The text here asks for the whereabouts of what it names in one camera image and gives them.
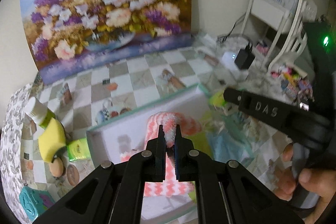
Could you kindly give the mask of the person's right hand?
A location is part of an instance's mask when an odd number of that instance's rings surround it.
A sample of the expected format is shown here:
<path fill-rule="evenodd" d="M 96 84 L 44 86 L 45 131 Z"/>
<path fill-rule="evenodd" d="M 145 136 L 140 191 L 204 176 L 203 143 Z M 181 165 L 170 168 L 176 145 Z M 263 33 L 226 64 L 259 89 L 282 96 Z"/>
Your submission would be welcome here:
<path fill-rule="evenodd" d="M 294 179 L 290 167 L 274 174 L 278 182 L 273 192 L 282 200 L 290 201 L 298 184 L 319 195 L 315 210 L 305 218 L 305 223 L 316 223 L 335 194 L 335 171 L 305 168 L 297 180 Z"/>

